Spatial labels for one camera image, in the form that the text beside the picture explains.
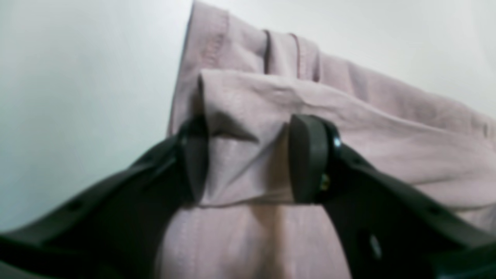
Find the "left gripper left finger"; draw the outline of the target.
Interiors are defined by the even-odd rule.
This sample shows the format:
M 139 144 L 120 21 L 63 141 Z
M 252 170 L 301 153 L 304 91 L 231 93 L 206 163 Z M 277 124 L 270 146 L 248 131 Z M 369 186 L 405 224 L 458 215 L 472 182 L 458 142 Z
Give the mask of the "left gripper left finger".
M 208 170 L 203 116 L 131 166 L 1 234 L 2 279 L 152 279 L 168 225 L 198 204 Z

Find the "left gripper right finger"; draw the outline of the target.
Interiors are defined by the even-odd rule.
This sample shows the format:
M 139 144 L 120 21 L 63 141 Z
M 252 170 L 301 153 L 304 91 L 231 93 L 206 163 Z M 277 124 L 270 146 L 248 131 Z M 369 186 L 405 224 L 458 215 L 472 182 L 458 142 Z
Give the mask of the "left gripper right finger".
M 354 279 L 494 279 L 495 237 L 372 166 L 337 127 L 294 114 L 291 190 L 332 222 Z

